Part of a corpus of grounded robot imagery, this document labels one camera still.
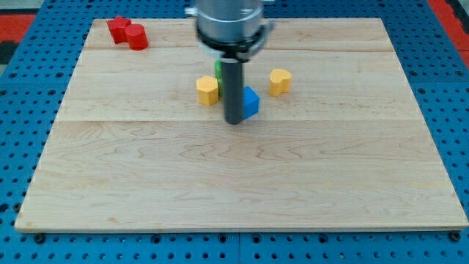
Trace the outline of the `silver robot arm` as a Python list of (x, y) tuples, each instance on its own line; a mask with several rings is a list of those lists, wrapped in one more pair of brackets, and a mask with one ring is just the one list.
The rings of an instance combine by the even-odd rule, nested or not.
[(243, 65), (262, 50), (275, 24), (264, 21), (261, 0), (195, 0), (185, 14), (194, 18), (200, 46), (221, 62), (224, 119), (237, 125), (244, 120)]

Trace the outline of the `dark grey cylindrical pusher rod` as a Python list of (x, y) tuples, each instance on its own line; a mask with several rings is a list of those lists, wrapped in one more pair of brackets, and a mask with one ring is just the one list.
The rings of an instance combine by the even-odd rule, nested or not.
[(224, 119), (227, 123), (236, 125), (243, 121), (243, 65), (222, 62), (221, 74)]

